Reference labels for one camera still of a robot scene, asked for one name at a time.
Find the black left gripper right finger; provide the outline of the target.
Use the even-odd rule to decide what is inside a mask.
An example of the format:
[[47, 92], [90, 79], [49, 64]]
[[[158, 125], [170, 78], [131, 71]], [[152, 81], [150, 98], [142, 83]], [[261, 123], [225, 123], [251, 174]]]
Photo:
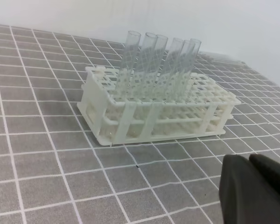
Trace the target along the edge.
[[249, 161], [265, 181], [280, 195], [280, 164], [262, 154], [250, 155]]

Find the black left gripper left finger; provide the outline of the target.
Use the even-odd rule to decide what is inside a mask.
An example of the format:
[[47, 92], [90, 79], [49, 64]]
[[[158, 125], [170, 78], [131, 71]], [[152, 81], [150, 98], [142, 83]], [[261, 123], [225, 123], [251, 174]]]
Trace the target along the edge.
[[219, 200], [225, 224], [280, 224], [280, 195], [249, 158], [224, 156]]

